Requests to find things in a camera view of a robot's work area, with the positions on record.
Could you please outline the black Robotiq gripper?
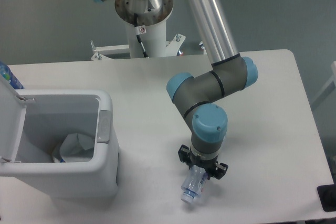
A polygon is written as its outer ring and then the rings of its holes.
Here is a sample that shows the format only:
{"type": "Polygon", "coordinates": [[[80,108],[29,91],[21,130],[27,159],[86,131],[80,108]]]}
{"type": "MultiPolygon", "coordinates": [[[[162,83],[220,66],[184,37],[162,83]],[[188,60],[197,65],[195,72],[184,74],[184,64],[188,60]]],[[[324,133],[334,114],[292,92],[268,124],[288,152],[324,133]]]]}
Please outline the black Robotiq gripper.
{"type": "Polygon", "coordinates": [[[178,150],[178,156],[180,162],[185,163],[189,169],[194,165],[204,168],[207,172],[208,180],[211,178],[220,180],[228,170],[227,164],[217,162],[217,156],[212,159],[201,159],[200,156],[195,156],[192,152],[190,153],[189,147],[183,144],[178,150]]]}

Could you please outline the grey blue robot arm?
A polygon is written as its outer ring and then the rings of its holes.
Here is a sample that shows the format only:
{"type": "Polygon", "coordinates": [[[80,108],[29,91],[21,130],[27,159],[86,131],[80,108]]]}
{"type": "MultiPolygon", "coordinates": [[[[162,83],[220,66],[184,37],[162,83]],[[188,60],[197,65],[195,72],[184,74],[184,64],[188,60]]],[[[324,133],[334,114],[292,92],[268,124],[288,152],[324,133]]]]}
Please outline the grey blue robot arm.
{"type": "MultiPolygon", "coordinates": [[[[212,69],[198,77],[179,73],[168,81],[166,90],[192,134],[190,146],[178,151],[180,161],[205,169],[208,178],[220,179],[228,168],[217,160],[227,116],[215,102],[254,84],[258,70],[237,50],[217,0],[188,1],[212,69]]],[[[166,42],[165,22],[172,10],[172,0],[115,0],[132,58],[167,56],[172,44],[166,42]]]]}

